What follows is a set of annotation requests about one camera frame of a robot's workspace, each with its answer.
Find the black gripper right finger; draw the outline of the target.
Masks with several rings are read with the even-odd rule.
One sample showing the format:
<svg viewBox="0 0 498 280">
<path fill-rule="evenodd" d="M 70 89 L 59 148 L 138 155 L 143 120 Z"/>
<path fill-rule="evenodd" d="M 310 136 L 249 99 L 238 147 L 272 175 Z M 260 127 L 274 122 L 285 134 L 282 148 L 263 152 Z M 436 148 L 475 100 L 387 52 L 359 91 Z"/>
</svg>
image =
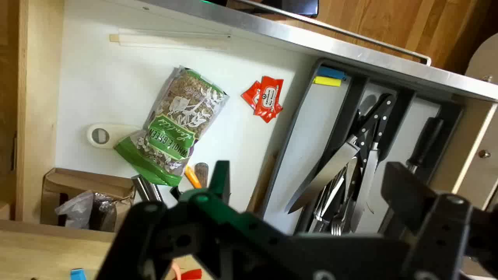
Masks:
<svg viewBox="0 0 498 280">
<path fill-rule="evenodd" d="M 465 198 L 437 195 L 400 162 L 387 162 L 381 197 L 414 243 L 401 267 L 405 280 L 459 280 L 465 257 L 498 276 L 498 214 Z"/>
</svg>

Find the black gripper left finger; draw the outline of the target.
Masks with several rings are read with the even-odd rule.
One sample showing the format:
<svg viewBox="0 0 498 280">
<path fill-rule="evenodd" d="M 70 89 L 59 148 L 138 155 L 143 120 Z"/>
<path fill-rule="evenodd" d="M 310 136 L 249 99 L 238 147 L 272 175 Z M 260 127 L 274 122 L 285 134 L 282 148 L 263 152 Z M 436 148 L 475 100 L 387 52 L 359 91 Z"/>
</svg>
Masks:
<svg viewBox="0 0 498 280">
<path fill-rule="evenodd" d="M 218 161 L 210 186 L 182 194 L 173 209 L 157 201 L 134 206 L 96 280 L 162 280 L 185 256 L 215 280 L 291 280 L 269 251 L 278 234 L 230 209 L 229 195 L 230 164 Z"/>
</svg>

